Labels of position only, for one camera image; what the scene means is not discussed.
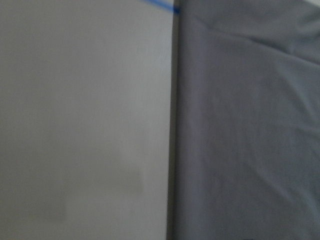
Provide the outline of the brown t-shirt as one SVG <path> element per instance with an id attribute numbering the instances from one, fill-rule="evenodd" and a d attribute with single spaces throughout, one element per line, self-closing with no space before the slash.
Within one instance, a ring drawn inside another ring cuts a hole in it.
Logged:
<path id="1" fill-rule="evenodd" d="M 173 239 L 319 239 L 320 6 L 179 7 Z"/>

